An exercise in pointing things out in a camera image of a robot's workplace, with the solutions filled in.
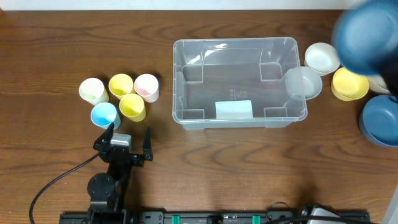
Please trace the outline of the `yellow small bowl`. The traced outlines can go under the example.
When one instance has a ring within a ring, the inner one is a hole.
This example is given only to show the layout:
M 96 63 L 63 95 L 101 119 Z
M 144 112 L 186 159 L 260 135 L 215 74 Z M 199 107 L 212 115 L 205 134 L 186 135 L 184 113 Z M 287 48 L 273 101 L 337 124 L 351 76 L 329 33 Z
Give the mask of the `yellow small bowl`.
M 358 100 L 368 93 L 369 81 L 365 76 L 341 67 L 333 74 L 331 91 L 339 100 Z

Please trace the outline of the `dark blue bowl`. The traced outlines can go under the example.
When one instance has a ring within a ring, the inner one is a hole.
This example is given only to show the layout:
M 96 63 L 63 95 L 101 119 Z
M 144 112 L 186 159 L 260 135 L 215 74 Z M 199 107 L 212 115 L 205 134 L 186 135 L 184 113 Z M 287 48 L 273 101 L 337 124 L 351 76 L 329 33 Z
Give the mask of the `dark blue bowl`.
M 383 147 L 397 147 L 397 98 L 379 95 L 371 98 L 359 116 L 365 138 Z
M 345 11 L 333 30 L 341 64 L 360 75 L 397 70 L 397 0 L 366 1 Z

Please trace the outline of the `yellow plastic cup front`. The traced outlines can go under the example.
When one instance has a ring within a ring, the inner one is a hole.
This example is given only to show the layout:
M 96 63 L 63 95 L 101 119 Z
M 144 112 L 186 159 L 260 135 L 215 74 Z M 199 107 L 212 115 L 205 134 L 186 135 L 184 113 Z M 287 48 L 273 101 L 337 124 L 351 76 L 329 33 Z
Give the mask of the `yellow plastic cup front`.
M 119 109 L 133 122 L 140 122 L 146 117 L 144 100 L 135 93 L 125 95 L 119 103 Z

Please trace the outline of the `cream plastic cup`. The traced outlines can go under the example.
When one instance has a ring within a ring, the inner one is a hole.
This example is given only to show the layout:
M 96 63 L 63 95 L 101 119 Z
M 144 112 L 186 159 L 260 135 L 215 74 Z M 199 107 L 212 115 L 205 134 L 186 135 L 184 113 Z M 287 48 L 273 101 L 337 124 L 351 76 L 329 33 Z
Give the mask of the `cream plastic cup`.
M 109 101 L 108 92 L 106 91 L 103 82 L 98 78 L 88 78 L 84 80 L 79 87 L 80 97 L 96 106 L 100 103 L 107 103 Z

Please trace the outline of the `beige large bowl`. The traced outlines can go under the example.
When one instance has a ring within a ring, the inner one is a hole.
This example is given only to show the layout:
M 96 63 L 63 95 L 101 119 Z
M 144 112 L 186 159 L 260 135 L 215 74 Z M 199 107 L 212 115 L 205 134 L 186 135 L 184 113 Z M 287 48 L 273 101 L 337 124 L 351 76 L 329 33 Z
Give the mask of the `beige large bowl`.
M 375 93 L 390 94 L 384 79 L 380 75 L 367 76 L 369 82 L 369 89 Z

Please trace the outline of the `white label sticker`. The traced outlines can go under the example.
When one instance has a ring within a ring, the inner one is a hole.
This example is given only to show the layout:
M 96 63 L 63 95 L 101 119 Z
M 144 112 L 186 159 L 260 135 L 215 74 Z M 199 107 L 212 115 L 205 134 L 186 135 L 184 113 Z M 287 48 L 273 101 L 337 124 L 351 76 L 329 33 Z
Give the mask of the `white label sticker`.
M 249 119 L 253 118 L 252 103 L 243 101 L 219 101 L 215 103 L 217 119 Z

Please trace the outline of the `yellow plastic cup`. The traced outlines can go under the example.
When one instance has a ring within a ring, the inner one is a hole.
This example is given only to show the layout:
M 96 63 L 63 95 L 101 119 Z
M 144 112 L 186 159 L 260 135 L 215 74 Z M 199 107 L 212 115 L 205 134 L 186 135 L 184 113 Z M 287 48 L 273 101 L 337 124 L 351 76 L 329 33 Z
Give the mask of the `yellow plastic cup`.
M 110 92 L 119 100 L 121 100 L 125 95 L 135 93 L 133 79 L 124 73 L 114 75 L 109 80 L 108 88 Z
M 125 95 L 119 103 L 119 109 L 133 122 L 140 122 L 146 117 L 144 100 L 135 93 Z

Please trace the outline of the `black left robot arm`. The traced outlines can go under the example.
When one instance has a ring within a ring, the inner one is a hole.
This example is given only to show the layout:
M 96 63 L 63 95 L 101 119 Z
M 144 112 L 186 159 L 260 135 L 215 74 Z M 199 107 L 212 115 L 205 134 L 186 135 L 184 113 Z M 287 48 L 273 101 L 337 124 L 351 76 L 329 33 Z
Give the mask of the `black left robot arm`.
M 106 172 L 94 175 L 87 185 L 90 196 L 89 223 L 137 223 L 136 212 L 123 207 L 133 167 L 142 167 L 153 160 L 150 129 L 142 145 L 142 154 L 131 152 L 132 139 L 128 134 L 114 133 L 114 123 L 94 141 L 98 157 L 109 164 Z

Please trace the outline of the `yellow plastic cup rear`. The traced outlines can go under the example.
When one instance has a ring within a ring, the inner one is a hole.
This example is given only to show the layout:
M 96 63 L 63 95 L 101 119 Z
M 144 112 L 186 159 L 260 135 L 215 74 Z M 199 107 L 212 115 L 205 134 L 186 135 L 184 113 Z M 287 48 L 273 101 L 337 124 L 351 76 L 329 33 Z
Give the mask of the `yellow plastic cup rear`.
M 133 79 L 124 73 L 114 75 L 109 80 L 108 88 L 110 92 L 119 100 L 121 100 L 125 95 L 135 93 Z

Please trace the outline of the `light blue plastic cup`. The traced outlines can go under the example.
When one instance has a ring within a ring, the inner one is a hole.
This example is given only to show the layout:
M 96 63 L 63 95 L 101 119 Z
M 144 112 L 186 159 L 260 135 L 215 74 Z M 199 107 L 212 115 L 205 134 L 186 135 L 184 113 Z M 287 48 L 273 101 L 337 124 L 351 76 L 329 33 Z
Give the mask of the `light blue plastic cup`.
M 116 107 L 111 103 L 99 103 L 91 110 L 91 121 L 96 126 L 107 129 L 112 123 L 114 130 L 118 129 L 121 119 Z

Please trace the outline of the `white small bowl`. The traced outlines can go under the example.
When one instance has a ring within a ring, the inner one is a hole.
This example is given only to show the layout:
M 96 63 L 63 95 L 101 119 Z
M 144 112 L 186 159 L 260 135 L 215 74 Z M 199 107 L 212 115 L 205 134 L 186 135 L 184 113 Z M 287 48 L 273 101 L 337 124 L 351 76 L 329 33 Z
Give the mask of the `white small bowl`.
M 319 76 L 325 76 L 335 72 L 340 67 L 340 60 L 332 45 L 318 42 L 307 48 L 304 64 L 316 71 Z

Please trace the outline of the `pink plastic cup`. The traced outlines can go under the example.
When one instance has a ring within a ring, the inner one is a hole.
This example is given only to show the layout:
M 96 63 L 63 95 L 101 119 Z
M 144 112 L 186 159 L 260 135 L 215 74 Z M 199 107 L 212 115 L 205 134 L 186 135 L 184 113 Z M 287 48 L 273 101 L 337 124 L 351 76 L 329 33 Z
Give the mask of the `pink plastic cup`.
M 139 75 L 134 82 L 134 89 L 148 103 L 153 103 L 159 98 L 159 81 L 152 74 Z

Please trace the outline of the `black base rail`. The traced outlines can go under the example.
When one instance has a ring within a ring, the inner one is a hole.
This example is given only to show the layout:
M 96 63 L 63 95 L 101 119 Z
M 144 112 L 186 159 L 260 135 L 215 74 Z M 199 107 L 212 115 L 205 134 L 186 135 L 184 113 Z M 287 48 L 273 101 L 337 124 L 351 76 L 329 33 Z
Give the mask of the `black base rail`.
M 143 223 L 143 224 L 168 224 L 168 223 L 268 223 L 284 219 L 286 223 L 302 223 L 292 221 L 297 217 L 295 212 L 288 210 L 274 210 L 267 213 L 164 213 L 142 212 L 130 214 L 126 211 L 105 213 L 64 213 L 60 215 L 61 224 L 90 224 L 90 223 Z

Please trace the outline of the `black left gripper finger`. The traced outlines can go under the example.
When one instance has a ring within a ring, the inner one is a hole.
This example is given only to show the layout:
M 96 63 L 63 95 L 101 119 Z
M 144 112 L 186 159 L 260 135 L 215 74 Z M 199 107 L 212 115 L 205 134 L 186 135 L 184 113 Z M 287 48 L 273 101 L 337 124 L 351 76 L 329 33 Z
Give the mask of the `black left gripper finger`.
M 113 136 L 114 123 L 111 123 L 100 137 L 94 141 L 93 149 L 98 152 L 107 152 L 111 147 L 111 138 Z
M 150 141 L 150 128 L 147 128 L 146 135 L 144 138 L 144 142 L 142 145 L 143 156 L 145 161 L 152 161 L 153 160 L 153 152 L 152 146 Z

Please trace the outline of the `grey small bowl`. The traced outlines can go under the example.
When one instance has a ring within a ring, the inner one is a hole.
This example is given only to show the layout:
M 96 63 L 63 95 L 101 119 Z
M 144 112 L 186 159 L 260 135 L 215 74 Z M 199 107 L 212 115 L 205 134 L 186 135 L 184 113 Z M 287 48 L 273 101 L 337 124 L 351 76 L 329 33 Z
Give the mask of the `grey small bowl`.
M 295 100 L 310 100 L 317 97 L 323 88 L 319 74 L 309 67 L 296 67 L 285 74 L 287 93 Z

